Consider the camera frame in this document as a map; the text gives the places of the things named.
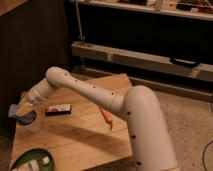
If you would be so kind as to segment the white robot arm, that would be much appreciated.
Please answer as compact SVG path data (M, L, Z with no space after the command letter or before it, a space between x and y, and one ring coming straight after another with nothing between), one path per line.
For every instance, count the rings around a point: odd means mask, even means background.
M50 67L19 102L16 114L24 116L46 101L58 88L68 88L127 121L137 171L181 171L164 114L156 94L147 86L134 86L124 95L74 78Z

